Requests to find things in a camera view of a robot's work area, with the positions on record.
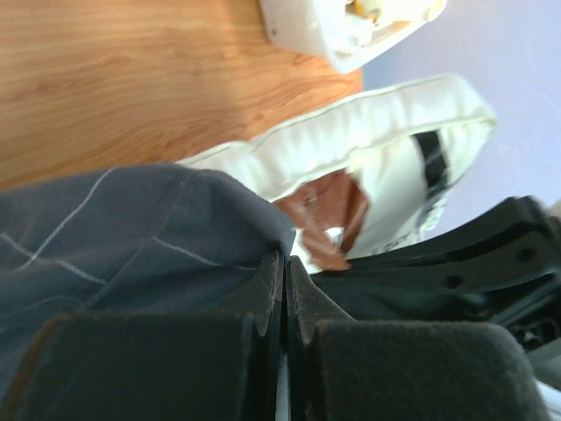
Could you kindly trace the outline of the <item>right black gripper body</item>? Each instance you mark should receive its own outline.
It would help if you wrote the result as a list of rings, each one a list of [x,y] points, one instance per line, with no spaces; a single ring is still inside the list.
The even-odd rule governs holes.
[[[357,320],[488,322],[534,351],[560,337],[560,218],[510,197],[450,232],[312,280]]]

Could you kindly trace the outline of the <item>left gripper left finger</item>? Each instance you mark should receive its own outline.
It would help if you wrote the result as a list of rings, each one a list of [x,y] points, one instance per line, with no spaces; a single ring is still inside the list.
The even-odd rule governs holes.
[[[272,420],[284,258],[183,315],[63,314],[27,349],[4,420]]]

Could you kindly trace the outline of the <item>dark grey checked pillowcase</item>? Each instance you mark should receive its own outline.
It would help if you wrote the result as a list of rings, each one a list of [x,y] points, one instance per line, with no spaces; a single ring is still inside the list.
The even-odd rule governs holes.
[[[151,164],[1,193],[1,386],[75,311],[206,310],[289,253],[290,218],[225,173]]]

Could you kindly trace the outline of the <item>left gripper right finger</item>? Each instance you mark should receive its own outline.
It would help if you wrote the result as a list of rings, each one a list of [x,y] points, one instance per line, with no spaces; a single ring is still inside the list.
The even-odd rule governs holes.
[[[293,420],[546,420],[523,350],[505,329],[358,321],[286,266]]]

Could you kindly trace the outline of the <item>cream pillow with bear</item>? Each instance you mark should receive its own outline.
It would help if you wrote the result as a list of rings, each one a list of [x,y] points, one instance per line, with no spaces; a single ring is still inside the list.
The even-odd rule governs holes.
[[[292,252],[316,274],[421,241],[495,126],[475,88],[441,75],[348,96],[181,164],[225,172],[285,211]]]

